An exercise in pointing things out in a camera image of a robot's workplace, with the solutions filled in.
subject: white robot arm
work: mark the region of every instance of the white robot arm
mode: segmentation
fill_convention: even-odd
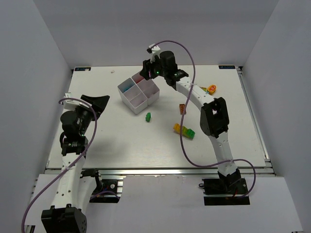
[[[84,156],[82,152],[88,145],[88,139],[85,137],[86,130],[95,120],[94,114],[96,118],[100,117],[109,96],[82,95],[81,99],[89,103],[94,112],[80,102],[65,101],[65,109],[70,111],[64,112],[60,118],[64,130],[60,135],[60,144],[62,171],[67,169],[67,172],[59,179],[50,209],[44,210],[41,215],[47,233],[85,233],[87,228],[85,212],[90,197],[103,189],[102,179],[97,169],[82,171],[86,160],[86,152],[83,153]]]
[[[173,52],[161,52],[159,46],[154,45],[149,46],[147,51],[152,57],[143,61],[140,75],[146,80],[162,76],[169,86],[187,97],[192,81],[185,71],[178,69]],[[228,142],[229,117],[225,100],[213,98],[194,84],[190,101],[201,111],[200,126],[212,142],[217,161],[230,160],[218,165],[219,177],[229,187],[241,179],[241,174],[233,162]]]
[[[176,90],[186,97],[189,94],[191,87],[191,79],[189,77],[181,78],[180,81],[176,82]],[[192,88],[190,101],[194,103],[199,110],[202,109],[204,104],[209,104],[214,102],[214,98],[202,90],[198,85],[194,85]],[[230,145],[228,142],[228,132],[222,132],[218,137],[209,135],[208,138],[212,142],[217,162],[224,160],[233,160]],[[237,169],[234,162],[228,162],[218,165],[218,171],[224,175],[231,175]]]

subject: black bracket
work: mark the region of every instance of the black bracket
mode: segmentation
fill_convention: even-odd
[[[90,96],[82,95],[81,99],[92,105],[92,109],[94,109],[94,111],[96,113],[96,117],[99,118],[100,115],[105,110],[105,108],[108,104],[108,101],[110,99],[110,96],[90,97]]]
[[[42,211],[41,221],[47,233],[86,233],[86,216],[77,208],[66,208]]]
[[[249,197],[239,196],[248,192],[244,178],[231,186],[227,186],[222,179],[204,179],[200,188],[204,189],[204,205],[249,205]]]
[[[88,139],[85,136],[78,138],[75,141],[71,141],[68,138],[64,139],[62,147],[62,155],[65,156],[68,153],[81,154],[88,144]]]
[[[159,56],[155,56],[155,61],[150,59],[142,63],[142,71],[139,73],[144,79],[154,79],[157,76],[164,77],[166,83],[176,90],[176,82],[189,75],[178,69],[175,56],[172,51],[164,51]]]
[[[101,191],[110,191],[117,194],[118,192],[118,180],[115,179],[103,179],[103,190]],[[117,199],[115,196],[113,197],[107,197],[104,195],[99,195],[95,198],[92,198],[90,203],[118,203],[119,199]]]
[[[99,193],[103,189],[102,176],[99,173],[98,169],[87,169],[81,171],[80,179],[83,177],[94,177],[96,181],[96,188],[93,191],[93,194]]]
[[[229,116],[224,98],[214,99],[201,108],[200,126],[207,136],[218,136],[228,131]]]

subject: lego brick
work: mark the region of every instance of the lego brick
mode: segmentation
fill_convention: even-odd
[[[190,139],[193,139],[195,135],[195,132],[192,129],[187,130],[187,137]]]
[[[179,111],[180,111],[180,115],[182,115],[183,114],[183,112],[184,112],[184,109],[185,109],[185,104],[180,104],[179,105]]]
[[[187,136],[187,131],[188,131],[188,129],[185,126],[183,126],[182,134],[184,136]]]
[[[176,123],[176,124],[174,125],[173,129],[174,129],[177,133],[179,133],[179,132],[180,132],[180,125],[179,125],[178,123]]]
[[[151,119],[151,113],[147,113],[147,115],[146,115],[146,121],[147,121],[147,122],[150,122],[150,119]]]
[[[207,92],[207,88],[206,87],[200,87],[202,90],[204,90],[205,92]]]

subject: purple cable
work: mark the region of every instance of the purple cable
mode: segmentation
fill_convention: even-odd
[[[190,90],[189,90],[189,94],[188,94],[188,97],[187,97],[187,100],[186,100],[186,103],[185,103],[185,109],[184,109],[184,112],[181,116],[181,121],[180,121],[180,128],[182,129],[183,128],[183,123],[184,123],[184,117],[185,117],[185,112],[186,112],[186,108],[187,108],[187,105],[188,105],[188,102],[190,100],[190,96],[191,96],[191,93],[192,93],[192,89],[193,89],[193,85],[194,85],[194,80],[195,80],[195,64],[194,64],[194,60],[193,60],[193,57],[192,55],[190,54],[189,50],[183,46],[182,44],[180,44],[179,42],[176,42],[176,41],[173,41],[173,40],[163,40],[163,41],[160,41],[158,43],[155,43],[153,46],[151,46],[150,48],[152,49],[154,46],[157,46],[159,44],[162,44],[164,42],[171,42],[171,43],[174,43],[174,44],[178,44],[180,45],[181,47],[183,47],[185,49],[185,51],[187,52],[187,54],[189,55],[190,59],[191,59],[191,62],[192,62],[192,66],[193,66],[193,78],[192,78],[192,82],[191,82],[191,87],[190,87]],[[192,162],[189,157],[187,156],[187,153],[185,151],[185,147],[184,147],[184,142],[183,142],[183,136],[182,136],[182,131],[180,130],[179,132],[179,137],[180,137],[180,145],[181,145],[181,150],[183,151],[184,153],[184,156],[185,158],[187,159],[187,161],[192,164],[193,166],[196,166],[196,167],[199,167],[199,168],[209,168],[209,167],[212,167],[212,166],[217,166],[219,164],[224,164],[224,163],[228,163],[228,162],[232,162],[232,161],[244,161],[246,163],[248,163],[253,171],[254,171],[254,181],[253,181],[253,184],[251,186],[251,188],[248,190],[248,192],[242,196],[239,196],[239,198],[242,198],[242,197],[245,197],[246,195],[248,195],[254,188],[255,186],[255,182],[256,182],[256,171],[255,171],[255,168],[254,166],[247,160],[245,159],[234,159],[234,160],[223,160],[223,161],[220,161],[220,162],[217,162],[217,163],[214,163],[214,164],[211,164],[211,165],[198,165],[198,164],[195,164],[194,162]]]
[[[90,145],[92,144],[93,140],[94,140],[94,137],[95,137],[95,134],[96,134],[96,129],[97,129],[97,117],[96,117],[96,113],[94,111],[94,109],[91,107],[91,105],[87,102],[85,102],[84,100],[79,100],[79,99],[76,99],[76,98],[63,98],[61,99],[58,103],[62,103],[63,101],[65,100],[75,100],[75,101],[79,101],[83,104],[85,104],[87,107],[90,108],[90,110],[93,112],[94,114],[94,120],[95,120],[95,126],[94,126],[94,132],[93,132],[93,135],[92,135],[92,138],[91,140],[89,141],[88,145],[86,146],[85,150],[79,155],[78,158],[76,158],[67,168],[70,168],[72,166],[74,166],[77,161],[85,155],[87,149],[90,147]],[[45,190],[47,190],[55,181],[57,181],[59,178],[61,178],[68,170],[65,169],[63,170],[58,176],[56,176],[50,183],[47,184],[47,186],[45,186],[38,194],[37,196],[34,197],[34,199],[29,203],[29,205],[27,206],[26,210],[25,210],[25,213],[24,213],[24,216],[23,216],[23,220],[21,222],[21,232],[22,233],[25,233],[25,221],[26,221],[26,216],[31,208],[31,206],[34,204],[34,202],[38,199],[38,197],[41,196],[42,193],[44,193]]]
[[[102,194],[106,194],[106,193],[109,193],[109,194],[115,195],[115,196],[116,196],[116,198],[117,198],[118,200],[120,200],[120,198],[118,197],[118,195],[117,195],[117,194],[115,194],[115,193],[114,193],[114,192],[112,192],[112,191],[102,191],[102,192],[99,192],[98,194],[96,194],[96,195],[92,196],[92,197],[90,198],[90,200],[92,200],[92,199],[96,198],[98,195],[102,195]]]

